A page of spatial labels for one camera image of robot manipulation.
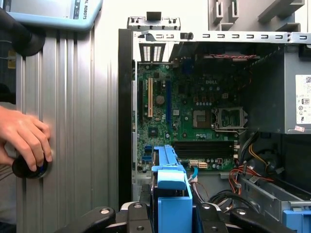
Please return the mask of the person's hand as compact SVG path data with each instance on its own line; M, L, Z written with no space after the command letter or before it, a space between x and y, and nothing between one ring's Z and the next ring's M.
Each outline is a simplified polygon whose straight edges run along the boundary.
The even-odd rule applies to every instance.
M25 159L30 171L36 171L44 160L52 161L48 125L17 110L0 108L0 163L12 165L13 158L4 145L10 143Z

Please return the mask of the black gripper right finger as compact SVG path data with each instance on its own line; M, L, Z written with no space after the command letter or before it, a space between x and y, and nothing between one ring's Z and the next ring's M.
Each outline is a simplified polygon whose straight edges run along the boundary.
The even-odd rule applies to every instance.
M195 207L197 233L293 233L276 220L268 219L256 211L238 207L224 214L211 203Z

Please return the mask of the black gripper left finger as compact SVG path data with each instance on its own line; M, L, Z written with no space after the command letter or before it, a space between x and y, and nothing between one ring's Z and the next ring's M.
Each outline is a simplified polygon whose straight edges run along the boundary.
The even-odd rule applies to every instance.
M150 220L145 203L126 203L116 212L111 207L96 207L57 233L148 233Z

